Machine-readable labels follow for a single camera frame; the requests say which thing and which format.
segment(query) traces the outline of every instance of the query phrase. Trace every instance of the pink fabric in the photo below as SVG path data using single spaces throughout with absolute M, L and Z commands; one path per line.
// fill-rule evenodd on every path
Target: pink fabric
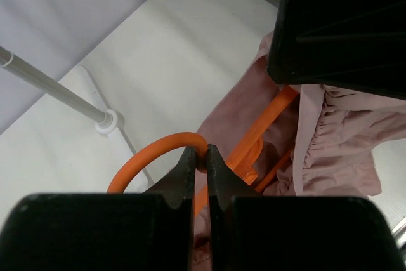
M 272 33 L 240 81 L 202 123 L 198 133 L 216 144 L 224 159 L 274 99 L 278 86 L 266 73 Z M 259 180 L 282 157 L 296 134 L 292 165 L 277 172 L 264 195 L 376 195 L 381 185 L 371 150 L 387 140 L 406 138 L 406 102 L 324 85 L 295 86 L 292 103 L 263 135 L 254 165 Z M 206 183 L 197 173 L 196 191 Z M 195 221 L 194 270 L 209 270 L 209 220 L 204 209 Z

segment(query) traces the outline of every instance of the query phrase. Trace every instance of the orange hanger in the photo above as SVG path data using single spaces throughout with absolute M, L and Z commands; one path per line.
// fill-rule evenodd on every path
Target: orange hanger
M 289 86 L 285 86 L 282 91 L 272 100 L 263 113 L 256 119 L 254 124 L 248 129 L 247 133 L 239 141 L 226 160 L 227 166 L 241 177 L 248 185 L 251 185 L 258 177 L 257 172 L 252 165 L 259 157 L 262 148 L 262 134 L 268 129 L 269 125 L 280 115 L 280 113 L 297 97 L 298 92 Z M 197 133 L 175 133 L 157 140 L 134 155 L 114 176 L 108 186 L 108 193 L 123 193 L 131 180 L 142 171 L 145 166 L 153 160 L 183 146 L 192 146 L 196 148 L 197 155 L 204 160 L 207 152 L 207 142 Z M 256 190 L 262 192 L 275 176 L 278 168 L 289 159 L 291 150 L 279 160 L 275 167 L 265 176 Z M 207 185 L 195 196 L 195 216 L 208 202 Z

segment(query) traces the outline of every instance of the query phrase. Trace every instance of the white pole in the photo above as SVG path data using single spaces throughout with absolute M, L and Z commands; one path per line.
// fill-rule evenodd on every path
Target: white pole
M 45 91 L 65 105 L 84 114 L 86 117 L 94 120 L 101 127 L 110 125 L 111 116 L 106 112 L 97 109 L 89 104 L 81 97 L 77 96 L 71 90 L 63 87 L 60 83 L 42 73 L 40 70 L 31 66 L 25 60 L 0 46 L 0 67 L 23 79 L 24 81 L 34 85 L 35 87 Z

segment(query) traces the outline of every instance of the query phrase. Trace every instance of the black plastic part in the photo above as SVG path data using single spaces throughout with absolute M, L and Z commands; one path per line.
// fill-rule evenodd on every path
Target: black plastic part
M 280 0 L 268 73 L 406 99 L 406 0 Z
M 212 271 L 234 270 L 229 269 L 233 261 L 231 244 L 234 231 L 234 223 L 229 220 L 229 207 L 236 195 L 259 197 L 259 194 L 228 168 L 215 145 L 209 145 L 206 164 Z
M 214 271 L 405 270 L 375 206 L 360 198 L 262 197 L 207 152 Z M 144 194 L 23 199 L 0 235 L 0 270 L 191 270 L 197 156 Z
M 0 235 L 0 270 L 190 270 L 196 153 L 146 194 L 24 198 Z
M 212 270 L 405 270 L 378 209 L 362 198 L 262 197 L 209 146 Z

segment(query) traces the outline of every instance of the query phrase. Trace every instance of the white surface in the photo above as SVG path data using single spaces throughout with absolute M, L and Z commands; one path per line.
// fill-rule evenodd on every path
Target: white surface
M 80 67 L 60 83 L 104 110 Z M 99 135 L 92 120 L 44 95 L 0 136 L 0 226 L 11 208 L 31 193 L 106 192 L 128 158 L 117 154 L 121 139 L 114 140 Z M 137 188 L 132 183 L 128 190 Z
M 0 45 L 59 80 L 144 1 L 0 0 Z M 41 94 L 0 69 L 0 133 Z
M 372 154 L 382 193 L 371 200 L 394 228 L 406 217 L 406 139 L 382 143 Z
M 248 68 L 276 14 L 265 0 L 148 0 L 82 63 L 140 150 L 195 131 Z M 149 166 L 152 178 L 179 155 Z

